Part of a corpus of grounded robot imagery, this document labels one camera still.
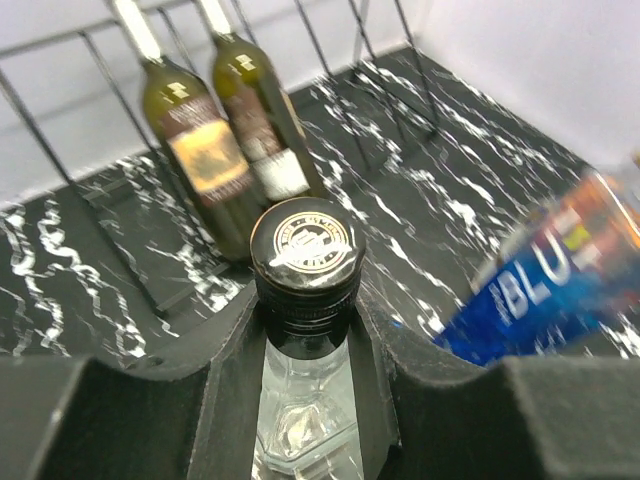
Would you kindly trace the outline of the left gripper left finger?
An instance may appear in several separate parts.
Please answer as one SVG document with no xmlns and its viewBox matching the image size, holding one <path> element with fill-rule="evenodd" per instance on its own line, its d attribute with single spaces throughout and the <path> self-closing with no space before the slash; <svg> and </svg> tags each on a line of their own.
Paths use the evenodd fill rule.
<svg viewBox="0 0 640 480">
<path fill-rule="evenodd" d="M 1 361 L 5 479 L 247 479 L 260 397 L 253 288 L 130 369 Z"/>
</svg>

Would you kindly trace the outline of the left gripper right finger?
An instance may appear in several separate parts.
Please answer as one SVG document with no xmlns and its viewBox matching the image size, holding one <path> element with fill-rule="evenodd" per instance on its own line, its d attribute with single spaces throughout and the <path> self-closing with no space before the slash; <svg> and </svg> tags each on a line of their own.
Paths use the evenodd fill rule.
<svg viewBox="0 0 640 480">
<path fill-rule="evenodd" d="M 506 357 L 488 369 L 396 327 L 361 292 L 349 334 L 368 479 L 635 479 L 639 364 Z"/>
</svg>

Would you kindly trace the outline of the blue square glass bottle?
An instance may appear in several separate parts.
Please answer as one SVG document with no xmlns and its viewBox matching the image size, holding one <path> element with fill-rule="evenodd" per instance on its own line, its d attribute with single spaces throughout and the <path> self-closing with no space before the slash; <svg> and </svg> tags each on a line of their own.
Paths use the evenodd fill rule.
<svg viewBox="0 0 640 480">
<path fill-rule="evenodd" d="M 480 366 L 544 354 L 639 306 L 639 158 L 535 209 L 434 343 Z"/>
</svg>

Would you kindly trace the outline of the clear square bottle orange label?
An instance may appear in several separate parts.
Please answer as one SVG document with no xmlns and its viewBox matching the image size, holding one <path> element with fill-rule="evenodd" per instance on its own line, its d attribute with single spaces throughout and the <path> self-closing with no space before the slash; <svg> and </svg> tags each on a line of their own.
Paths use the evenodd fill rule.
<svg viewBox="0 0 640 480">
<path fill-rule="evenodd" d="M 275 479 L 361 479 L 347 335 L 365 238 L 340 205 L 299 197 L 263 214 L 250 251 L 267 337 L 256 460 Z"/>
</svg>

